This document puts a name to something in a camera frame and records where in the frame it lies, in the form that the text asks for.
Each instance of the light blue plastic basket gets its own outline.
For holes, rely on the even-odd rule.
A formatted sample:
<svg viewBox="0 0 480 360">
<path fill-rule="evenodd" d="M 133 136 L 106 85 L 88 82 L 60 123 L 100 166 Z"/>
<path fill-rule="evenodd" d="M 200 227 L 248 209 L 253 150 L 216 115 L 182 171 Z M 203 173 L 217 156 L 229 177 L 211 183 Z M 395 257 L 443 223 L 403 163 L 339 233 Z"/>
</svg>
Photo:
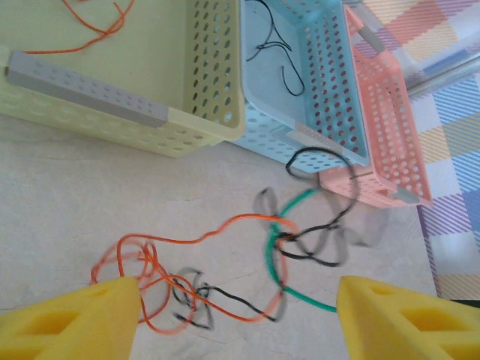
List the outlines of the light blue plastic basket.
<svg viewBox="0 0 480 360">
<path fill-rule="evenodd" d="M 281 76 L 284 66 L 291 89 L 300 83 L 280 48 L 264 49 L 270 16 L 256 1 L 241 2 L 242 85 L 247 130 L 236 145 L 286 163 L 304 146 L 325 146 L 368 165 L 368 145 L 341 0 L 264 0 L 280 35 L 292 47 L 293 63 L 305 92 L 292 96 Z M 276 35 L 271 41 L 279 41 Z M 341 165 L 328 155 L 304 154 L 295 167 L 315 173 Z"/>
</svg>

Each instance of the pink plastic basket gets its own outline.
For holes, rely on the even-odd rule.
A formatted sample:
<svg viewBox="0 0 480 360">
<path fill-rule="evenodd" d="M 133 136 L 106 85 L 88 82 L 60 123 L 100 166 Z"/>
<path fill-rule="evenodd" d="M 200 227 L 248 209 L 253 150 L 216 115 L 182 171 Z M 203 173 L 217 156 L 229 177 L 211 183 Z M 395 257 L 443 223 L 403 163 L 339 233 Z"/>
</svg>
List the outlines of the pink plastic basket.
<svg viewBox="0 0 480 360">
<path fill-rule="evenodd" d="M 350 40 L 359 33 L 378 52 L 367 58 L 351 44 L 367 134 L 370 165 L 355 165 L 363 203 L 385 208 L 431 205 L 422 148 L 401 66 L 362 21 L 345 6 Z M 352 180 L 344 168 L 319 173 L 325 188 L 349 197 Z"/>
</svg>

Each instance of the wire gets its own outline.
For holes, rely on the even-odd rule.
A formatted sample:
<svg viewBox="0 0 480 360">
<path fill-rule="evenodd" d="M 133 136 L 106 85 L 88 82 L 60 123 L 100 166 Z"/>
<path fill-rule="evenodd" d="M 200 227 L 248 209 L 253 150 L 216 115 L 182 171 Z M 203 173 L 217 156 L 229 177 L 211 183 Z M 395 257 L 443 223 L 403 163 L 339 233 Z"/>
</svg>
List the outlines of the wire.
<svg viewBox="0 0 480 360">
<path fill-rule="evenodd" d="M 104 38 L 115 34 L 116 32 L 119 32 L 124 24 L 125 24 L 125 17 L 128 15 L 130 12 L 131 8 L 134 6 L 135 0 L 130 0 L 130 3 L 128 4 L 127 8 L 125 11 L 123 11 L 120 6 L 114 2 L 113 4 L 115 5 L 119 17 L 118 19 L 107 29 L 107 30 L 102 30 L 100 28 L 97 28 L 93 26 L 92 24 L 86 22 L 72 7 L 70 4 L 68 4 L 67 0 L 62 0 L 65 6 L 68 8 L 68 10 L 87 28 L 93 30 L 94 32 L 100 33 L 99 36 L 93 38 L 92 40 L 88 41 L 87 43 L 84 43 L 82 46 L 74 47 L 71 49 L 54 49 L 54 50 L 26 50 L 24 51 L 25 54 L 29 55 L 52 55 L 52 54 L 66 54 L 66 53 L 75 53 L 77 51 L 81 51 L 86 49 L 87 47 L 90 47 L 92 44 L 97 43 L 98 41 L 102 41 Z"/>
<path fill-rule="evenodd" d="M 111 246 L 106 251 L 106 253 L 100 258 L 99 262 L 94 265 L 94 267 L 91 270 L 91 282 L 93 284 L 96 284 L 98 282 L 98 275 L 102 267 L 105 266 L 106 264 L 116 263 L 118 266 L 119 275 L 121 277 L 124 277 L 124 276 L 127 276 L 125 274 L 125 261 L 133 260 L 133 261 L 138 261 L 143 263 L 142 271 L 140 272 L 139 275 L 136 276 L 137 282 L 139 284 L 140 294 L 141 294 L 141 305 L 142 305 L 142 314 L 143 314 L 143 318 L 139 321 L 139 323 L 146 323 L 150 329 L 162 335 L 177 335 L 178 333 L 183 331 L 186 328 L 186 326 L 194 320 L 194 315 L 198 308 L 197 302 L 206 304 L 209 307 L 214 308 L 215 310 L 220 311 L 221 313 L 229 317 L 232 317 L 233 319 L 240 320 L 244 323 L 258 323 L 264 318 L 269 318 L 271 312 L 274 311 L 277 306 L 280 305 L 280 310 L 281 310 L 281 307 L 284 306 L 281 304 L 284 298 L 282 291 L 280 291 L 269 302 L 269 304 L 263 311 L 256 309 L 255 307 L 253 307 L 253 305 L 251 306 L 251 304 L 249 303 L 246 304 L 250 308 L 252 308 L 252 310 L 258 312 L 258 315 L 250 318 L 235 315 L 234 313 L 230 313 L 229 311 L 224 310 L 222 307 L 216 305 L 215 303 L 209 301 L 207 298 L 205 298 L 201 294 L 197 293 L 197 290 L 185 277 L 181 275 L 167 273 L 167 271 L 161 265 L 158 259 L 157 250 L 153 243 L 157 241 L 157 242 L 166 242 L 166 243 L 178 244 L 178 245 L 199 244 L 200 242 L 204 241 L 208 237 L 216 236 L 222 233 L 228 226 L 235 223 L 236 221 L 240 221 L 244 219 L 260 219 L 263 221 L 273 221 L 274 223 L 278 222 L 279 224 L 282 224 L 288 227 L 290 231 L 292 231 L 292 233 L 297 233 L 299 231 L 298 227 L 292 221 L 289 221 L 283 218 L 266 216 L 262 214 L 240 214 L 235 217 L 231 217 L 229 220 L 222 223 L 218 229 L 211 232 L 207 232 L 195 240 L 179 241 L 179 240 L 173 240 L 170 238 L 161 238 L 158 236 L 144 235 L 144 234 L 125 235 L 117 242 L 117 244 L 114 244 L 113 246 Z M 146 240 L 146 243 L 143 244 L 139 239 Z M 281 247 L 282 239 L 280 239 L 279 242 L 280 243 L 278 246 Z M 138 250 L 133 252 L 132 251 L 124 252 L 123 247 L 125 245 L 135 246 L 138 248 Z M 278 276 L 278 279 L 281 284 L 284 284 L 287 282 L 286 257 L 281 256 L 280 262 L 281 262 L 282 279 L 280 280 L 280 276 Z M 151 287 L 161 283 L 165 283 L 167 285 L 166 297 L 163 300 L 163 303 L 159 307 L 159 309 L 156 310 L 153 314 L 148 315 L 146 310 L 146 305 L 143 300 L 143 296 Z M 155 325 L 153 325 L 151 320 L 154 317 L 156 317 L 158 314 L 160 314 L 164 310 L 164 308 L 167 306 L 168 301 L 170 299 L 170 290 L 172 288 L 176 288 L 191 297 L 190 314 L 188 317 L 184 318 L 184 321 L 177 327 L 173 329 L 167 329 L 167 330 L 160 329 L 160 328 L 157 328 Z M 241 298 L 228 294 L 227 292 L 224 292 L 221 289 L 214 288 L 214 290 L 219 291 L 220 293 L 230 297 L 231 299 L 235 299 L 237 301 L 243 302 Z"/>
<path fill-rule="evenodd" d="M 290 87 L 287 85 L 287 81 L 285 80 L 285 67 L 281 66 L 283 85 L 285 86 L 286 90 L 292 96 L 298 97 L 298 96 L 303 95 L 305 93 L 305 83 L 304 83 L 304 81 L 302 79 L 302 76 L 300 75 L 299 71 L 297 70 L 295 64 L 293 63 L 292 58 L 290 57 L 289 51 L 290 52 L 293 51 L 292 47 L 280 35 L 280 32 L 277 29 L 277 25 L 275 24 L 275 19 L 273 17 L 272 10 L 270 10 L 270 7 L 263 0 L 245 0 L 245 1 L 246 2 L 258 2 L 258 3 L 260 3 L 261 5 L 263 5 L 267 9 L 268 15 L 270 16 L 270 30 L 268 32 L 267 38 L 265 39 L 265 41 L 262 44 L 256 46 L 256 52 L 250 58 L 247 58 L 246 62 L 251 62 L 252 60 L 254 60 L 262 52 L 262 50 L 270 49 L 272 47 L 280 47 L 285 52 L 285 55 L 288 58 L 290 65 L 292 66 L 293 70 L 295 71 L 295 75 L 298 77 L 298 80 L 301 83 L 301 91 L 299 93 L 294 93 L 292 90 L 290 90 Z M 270 41 L 274 32 L 278 36 L 280 41 Z"/>
<path fill-rule="evenodd" d="M 302 148 L 302 149 L 298 150 L 292 156 L 290 161 L 285 166 L 286 171 L 296 179 L 299 179 L 299 180 L 302 180 L 302 181 L 308 181 L 308 182 L 311 181 L 311 178 L 305 178 L 304 176 L 301 176 L 301 175 L 292 171 L 292 165 L 295 163 L 295 161 L 298 159 L 298 157 L 305 152 L 322 152 L 322 153 L 334 156 L 334 157 L 342 160 L 346 164 L 346 166 L 349 170 L 349 173 L 351 175 L 351 179 L 353 181 L 352 199 L 350 200 L 349 205 L 346 208 L 344 208 L 343 210 L 339 211 L 337 213 L 337 215 L 334 217 L 334 219 L 332 221 L 330 221 L 329 223 L 324 224 L 324 225 L 312 226 L 312 227 L 310 227 L 308 229 L 305 229 L 305 230 L 303 230 L 303 231 L 301 231 L 297 234 L 289 234 L 289 233 L 285 233 L 285 232 L 280 232 L 280 230 L 278 228 L 278 225 L 276 223 L 272 223 L 271 228 L 270 228 L 270 233 L 268 235 L 268 241 L 267 241 L 266 246 L 265 246 L 265 263 L 267 265 L 267 269 L 268 269 L 269 274 L 271 275 L 271 278 L 279 286 L 282 286 L 283 291 L 285 291 L 286 293 L 289 293 L 290 295 L 295 296 L 297 299 L 300 299 L 304 302 L 307 302 L 308 304 L 313 305 L 317 308 L 321 308 L 321 309 L 326 310 L 326 311 L 336 312 L 335 307 L 333 307 L 331 305 L 327 305 L 327 304 L 325 304 L 321 301 L 315 300 L 315 299 L 311 298 L 310 296 L 302 294 L 301 292 L 298 292 L 297 290 L 294 290 L 293 288 L 291 288 L 289 286 L 282 285 L 282 281 L 281 281 L 280 277 L 278 276 L 278 270 L 276 269 L 275 263 L 274 263 L 274 260 L 273 260 L 275 250 L 278 250 L 282 254 L 282 256 L 285 256 L 285 257 L 289 257 L 289 258 L 292 258 L 292 259 L 295 259 L 295 260 L 313 260 L 316 263 L 319 263 L 320 265 L 328 266 L 328 267 L 340 266 L 340 265 L 342 265 L 342 263 L 347 258 L 347 249 L 346 249 L 346 242 L 345 242 L 345 229 L 341 226 L 340 220 L 343 216 L 345 216 L 349 211 L 352 210 L 352 208 L 356 204 L 358 196 L 359 196 L 359 184 L 358 184 L 358 181 L 357 181 L 357 178 L 356 178 L 355 171 L 354 171 L 352 165 L 350 164 L 350 162 L 345 157 L 343 157 L 342 155 L 337 154 L 336 152 L 334 152 L 330 149 L 327 149 L 327 148 L 307 147 L 307 148 Z M 294 207 L 300 205 L 306 199 L 308 199 L 309 197 L 312 197 L 316 192 L 321 191 L 321 190 L 322 190 L 322 186 L 321 186 L 321 182 L 319 180 L 319 182 L 318 182 L 318 184 L 315 188 L 311 188 L 311 189 L 308 189 L 308 190 L 304 191 L 303 193 L 300 193 L 297 197 L 293 198 L 290 202 L 288 202 L 286 204 L 286 206 L 283 208 L 283 210 L 280 211 L 278 216 L 281 217 L 281 218 L 284 218 L 285 216 L 288 215 L 288 213 Z M 268 196 L 267 194 L 270 194 L 269 196 L 271 196 L 272 192 L 264 190 L 262 193 L 259 194 L 258 197 Z M 275 201 L 269 200 L 268 203 L 276 204 L 276 200 Z M 256 206 L 258 206 L 258 204 L 263 204 L 261 199 L 256 200 Z M 306 235 L 308 233 L 311 233 L 313 231 L 318 231 L 318 230 L 324 230 L 324 231 L 322 231 L 322 233 L 320 234 L 319 241 L 317 242 L 317 245 L 314 248 L 314 250 L 309 251 L 309 250 L 307 250 L 305 244 L 302 242 L 300 237 L 303 236 L 303 235 Z M 331 232 L 331 231 L 336 232 L 336 240 L 337 240 L 336 245 L 337 245 L 337 249 L 338 249 L 338 253 L 339 253 L 339 260 L 337 262 L 326 262 L 324 260 L 321 260 L 321 259 L 318 259 L 318 258 L 315 257 L 318 253 L 320 253 L 324 249 L 324 247 L 326 245 L 326 236 L 328 236 L 328 233 Z M 283 239 L 284 241 L 287 240 L 289 242 L 295 242 L 298 249 L 302 253 L 304 253 L 304 255 L 296 255 L 296 254 L 288 253 L 288 252 L 282 250 L 281 246 L 279 246 L 280 243 L 278 243 L 278 241 L 281 240 L 281 239 Z"/>
<path fill-rule="evenodd" d="M 209 289 L 200 289 L 199 286 L 198 286 L 198 280 L 203 275 L 203 273 L 201 271 L 196 270 L 195 268 L 183 268 L 182 270 L 180 270 L 178 272 L 178 275 L 186 275 L 186 274 L 189 274 L 189 273 L 194 273 L 195 274 L 195 278 L 193 279 L 193 283 L 192 283 L 193 287 L 195 288 L 195 293 L 202 296 L 204 299 L 208 299 L 209 296 L 210 296 L 210 290 Z M 193 301 L 186 293 L 183 292 L 184 299 L 181 299 L 180 296 L 178 296 L 177 293 L 176 293 L 176 288 L 172 288 L 172 294 L 173 294 L 173 297 L 175 298 L 175 300 L 179 304 L 186 305 L 186 306 L 188 306 L 189 309 L 192 309 Z M 202 310 L 204 310 L 204 312 L 206 312 L 206 314 L 207 314 L 207 324 L 206 325 L 200 324 L 199 322 L 196 321 L 196 319 L 198 319 L 202 316 L 202 314 L 203 314 Z M 182 322 L 187 322 L 188 321 L 186 317 L 180 315 L 179 313 L 173 313 L 173 316 L 177 320 L 180 320 Z M 195 317 L 194 317 L 194 319 L 192 319 L 190 321 L 190 324 L 192 326 L 195 326 L 195 327 L 200 328 L 200 329 L 213 330 L 214 329 L 214 320 L 213 320 L 213 316 L 212 316 L 212 310 L 210 309 L 210 307 L 207 304 L 202 303 L 201 307 L 196 310 Z"/>
</svg>

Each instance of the plastic basket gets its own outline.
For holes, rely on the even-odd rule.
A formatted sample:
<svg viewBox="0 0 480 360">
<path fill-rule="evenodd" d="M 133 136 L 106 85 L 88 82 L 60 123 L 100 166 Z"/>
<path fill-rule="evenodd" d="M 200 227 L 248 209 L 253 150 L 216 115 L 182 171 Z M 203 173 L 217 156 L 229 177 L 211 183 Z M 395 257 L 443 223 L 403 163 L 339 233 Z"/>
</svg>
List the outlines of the plastic basket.
<svg viewBox="0 0 480 360">
<path fill-rule="evenodd" d="M 304 146 L 327 146 L 356 164 L 368 164 L 368 146 L 341 0 L 265 0 L 280 35 L 292 46 L 292 61 L 305 92 L 292 96 L 298 82 L 282 49 L 263 50 L 247 61 L 269 32 L 268 11 L 256 1 L 243 1 L 242 85 L 247 131 L 233 143 L 286 163 Z M 341 164 L 328 155 L 311 153 L 295 162 L 306 173 Z"/>
<path fill-rule="evenodd" d="M 378 52 L 367 58 L 354 46 L 358 89 L 370 149 L 370 165 L 355 166 L 360 201 L 376 207 L 430 205 L 432 196 L 401 66 L 362 21 L 346 7 L 351 35 L 359 33 Z M 322 171 L 323 185 L 348 197 L 349 174 L 342 168 Z"/>
<path fill-rule="evenodd" d="M 72 5 L 102 29 L 118 16 Z M 81 52 L 11 51 L 95 35 L 61 1 L 2 3 L 0 113 L 176 158 L 244 133 L 238 0 L 136 1 L 121 31 Z"/>
</svg>

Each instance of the black wire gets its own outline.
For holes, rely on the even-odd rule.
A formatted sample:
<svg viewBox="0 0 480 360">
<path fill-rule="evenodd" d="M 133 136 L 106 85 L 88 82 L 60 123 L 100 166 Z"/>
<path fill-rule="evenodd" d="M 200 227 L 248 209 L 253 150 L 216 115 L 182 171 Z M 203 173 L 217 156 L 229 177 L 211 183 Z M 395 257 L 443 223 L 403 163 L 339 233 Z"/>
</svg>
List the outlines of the black wire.
<svg viewBox="0 0 480 360">
<path fill-rule="evenodd" d="M 277 26 L 275 25 L 275 19 L 273 18 L 273 13 L 270 10 L 270 7 L 267 5 L 267 3 L 264 2 L 263 0 L 245 0 L 245 2 L 258 2 L 258 3 L 262 4 L 267 9 L 268 15 L 270 15 L 270 31 L 268 33 L 267 38 L 264 41 L 264 44 L 269 42 L 270 38 L 273 35 L 273 31 L 275 31 L 275 34 L 277 34 L 277 36 L 280 38 L 280 40 L 282 40 L 283 45 L 285 45 L 285 47 L 289 51 L 292 51 L 292 47 L 284 40 L 282 35 L 280 35 L 280 33 L 278 32 Z M 260 54 L 261 51 L 262 50 L 257 47 L 257 51 L 255 52 L 255 54 L 253 54 L 253 56 L 251 56 L 250 58 L 247 59 L 247 62 L 250 62 L 253 59 L 255 59 L 258 56 L 258 54 Z"/>
<path fill-rule="evenodd" d="M 284 44 L 278 43 L 278 42 L 275 41 L 275 42 L 264 43 L 263 45 L 259 45 L 257 48 L 261 49 L 261 50 L 264 50 L 264 49 L 270 49 L 272 47 L 280 47 L 285 52 L 285 55 L 288 58 L 288 61 L 292 65 L 292 68 L 295 71 L 295 74 L 296 74 L 296 76 L 298 77 L 298 80 L 301 83 L 301 91 L 298 94 L 293 93 L 292 90 L 290 90 L 290 88 L 288 87 L 287 81 L 285 80 L 285 67 L 282 65 L 282 67 L 281 67 L 281 69 L 282 69 L 282 80 L 283 80 L 283 84 L 285 85 L 286 90 L 292 96 L 295 96 L 295 97 L 303 95 L 305 93 L 305 83 L 303 82 L 302 77 L 300 76 L 299 72 L 297 71 L 297 68 L 296 68 L 295 64 L 293 64 L 293 60 L 292 60 L 292 58 L 290 58 L 290 55 L 287 52 L 287 50 L 285 49 Z"/>
<path fill-rule="evenodd" d="M 292 47 L 280 35 L 280 32 L 278 31 L 277 26 L 275 25 L 275 19 L 273 17 L 272 10 L 270 10 L 270 7 L 263 0 L 245 0 L 245 1 L 246 2 L 258 2 L 258 3 L 262 4 L 268 11 L 268 14 L 270 16 L 270 23 L 271 23 L 270 31 L 268 32 L 267 38 L 265 39 L 265 41 L 262 44 L 260 44 L 256 47 L 256 52 L 250 58 L 247 58 L 247 62 L 250 62 L 250 61 L 254 60 L 262 52 L 262 50 L 270 49 L 272 47 L 280 47 L 285 52 L 286 57 L 288 58 L 290 65 L 292 66 L 293 70 L 295 71 L 296 76 L 300 80 L 301 91 L 298 94 L 296 94 L 292 90 L 290 90 L 290 87 L 287 85 L 287 81 L 285 80 L 285 67 L 284 66 L 281 67 L 283 85 L 285 86 L 286 90 L 292 96 L 298 97 L 300 95 L 303 95 L 305 93 L 305 83 L 304 83 L 304 81 L 302 79 L 302 76 L 300 75 L 299 71 L 297 70 L 295 64 L 293 63 L 293 60 L 290 57 L 290 54 L 288 53 L 289 51 L 290 52 L 293 51 Z M 272 37 L 274 32 L 280 38 L 281 41 L 270 41 L 270 38 Z"/>
<path fill-rule="evenodd" d="M 350 212 L 353 208 L 353 206 L 357 203 L 357 199 L 359 196 L 359 184 L 356 178 L 355 170 L 353 169 L 352 165 L 350 162 L 343 157 L 342 155 L 336 153 L 335 151 L 332 151 L 328 148 L 319 148 L 319 147 L 307 147 L 307 148 L 302 148 L 298 150 L 292 158 L 289 160 L 289 162 L 286 164 L 286 171 L 294 178 L 300 179 L 302 181 L 311 181 L 310 178 L 306 178 L 304 176 L 300 176 L 299 174 L 295 173 L 292 171 L 292 165 L 295 163 L 295 161 L 299 158 L 299 156 L 305 152 L 322 152 L 327 155 L 331 155 L 333 157 L 336 157 L 340 160 L 342 160 L 345 164 L 346 167 L 349 171 L 350 178 L 352 179 L 353 182 L 353 194 L 352 194 L 352 199 L 349 202 L 349 205 L 342 209 L 341 211 L 335 211 L 335 202 L 333 198 L 330 198 L 327 196 L 327 200 L 330 202 L 330 206 L 334 209 L 334 213 L 337 213 L 337 215 L 334 217 L 333 220 L 331 220 L 329 223 L 323 224 L 323 225 L 317 225 L 317 226 L 312 226 L 310 228 L 302 230 L 299 234 L 293 235 L 291 233 L 285 233 L 285 232 L 280 232 L 277 234 L 278 238 L 283 238 L 284 240 L 288 242 L 293 242 L 295 243 L 296 247 L 298 250 L 302 253 L 302 255 L 298 255 L 295 253 L 290 253 L 289 251 L 285 251 L 283 249 L 280 249 L 278 245 L 276 244 L 274 246 L 274 249 L 276 251 L 279 251 L 282 253 L 285 257 L 289 257 L 290 259 L 294 260 L 313 260 L 315 263 L 318 263 L 319 265 L 322 266 L 328 266 L 331 268 L 338 267 L 343 265 L 343 263 L 347 260 L 348 256 L 348 251 L 347 251 L 347 241 L 345 239 L 345 233 L 347 229 L 345 229 L 341 223 L 341 219 L 343 216 L 345 216 L 348 212 Z M 317 186 L 319 188 L 322 188 L 321 181 L 319 180 L 317 183 Z M 263 190 L 260 192 L 258 197 L 274 197 L 275 193 L 273 190 L 267 191 L 267 189 Z M 256 199 L 256 204 L 262 204 L 262 199 Z M 277 213 L 278 210 L 276 208 L 271 208 L 270 212 Z M 308 233 L 312 233 L 315 231 L 321 231 L 319 234 L 319 239 L 313 248 L 312 251 L 307 249 L 307 246 L 305 243 L 301 240 L 302 236 L 307 235 Z M 338 261 L 336 262 L 329 262 L 325 261 L 323 259 L 320 259 L 317 257 L 318 254 L 322 253 L 323 250 L 325 249 L 327 240 L 329 238 L 329 235 L 333 233 L 335 237 L 335 244 L 337 245 L 337 252 L 338 252 Z M 355 245 L 362 245 L 365 246 L 364 243 L 361 241 L 357 241 Z"/>
<path fill-rule="evenodd" d="M 241 298 L 239 296 L 236 296 L 236 295 L 233 295 L 233 294 L 230 294 L 229 292 L 221 289 L 220 287 L 217 287 L 217 286 L 211 286 L 209 285 L 208 283 L 202 283 L 202 286 L 201 287 L 197 287 L 197 280 L 200 278 L 200 276 L 203 274 L 201 271 L 198 271 L 194 268 L 185 268 L 185 269 L 182 269 L 182 271 L 180 271 L 178 274 L 179 275 L 182 275 L 182 274 L 187 274 L 187 273 L 191 273 L 191 272 L 194 272 L 196 273 L 195 275 L 195 278 L 193 280 L 193 288 L 195 289 L 195 293 L 197 295 L 200 295 L 202 296 L 204 299 L 208 299 L 208 297 L 211 295 L 212 293 L 212 290 L 213 291 L 217 291 L 218 293 L 220 293 L 221 295 L 223 296 L 226 296 L 227 298 L 229 299 L 232 299 L 232 300 L 235 300 L 236 302 L 240 302 L 242 303 L 243 305 L 246 305 L 248 306 L 251 310 L 255 311 L 256 313 L 258 314 L 263 314 L 263 311 L 260 310 L 258 307 L 255 307 L 253 304 L 251 304 L 250 302 L 248 302 L 247 300 L 245 300 L 244 298 Z M 175 281 L 176 284 L 178 284 L 182 289 L 185 289 L 185 287 L 183 285 L 180 284 L 179 281 L 177 281 L 176 279 L 174 279 L 173 281 Z M 172 288 L 172 294 L 173 294 L 173 297 L 175 298 L 175 300 L 181 304 L 181 305 L 185 305 L 185 306 L 188 306 L 189 309 L 191 309 L 193 307 L 193 299 L 187 295 L 185 292 L 184 293 L 184 299 L 182 299 L 177 293 L 176 293 L 176 289 L 175 287 Z M 269 315 L 265 315 L 265 318 L 267 320 L 270 320 L 272 321 L 273 323 L 277 323 L 278 321 L 280 321 L 284 314 L 285 314 L 285 311 L 287 309 L 287 298 L 286 296 L 284 295 L 284 291 L 281 289 L 280 292 L 279 292 L 279 296 L 280 296 L 280 306 L 278 307 L 278 310 L 277 310 L 277 313 L 275 316 L 269 316 Z M 177 320 L 180 320 L 180 321 L 183 321 L 183 322 L 189 322 L 191 325 L 193 326 L 196 326 L 197 328 L 200 328 L 200 329 L 205 329 L 205 330 L 213 330 L 214 329 L 214 319 L 213 319 L 213 316 L 212 316 L 212 310 L 211 308 L 205 304 L 205 303 L 202 303 L 202 305 L 204 308 L 205 308 L 205 311 L 207 313 L 207 324 L 204 325 L 204 324 L 200 324 L 196 321 L 194 321 L 193 319 L 188 321 L 188 319 L 185 317 L 185 316 L 182 316 L 180 315 L 179 313 L 173 313 L 173 316 L 177 319 Z"/>
</svg>

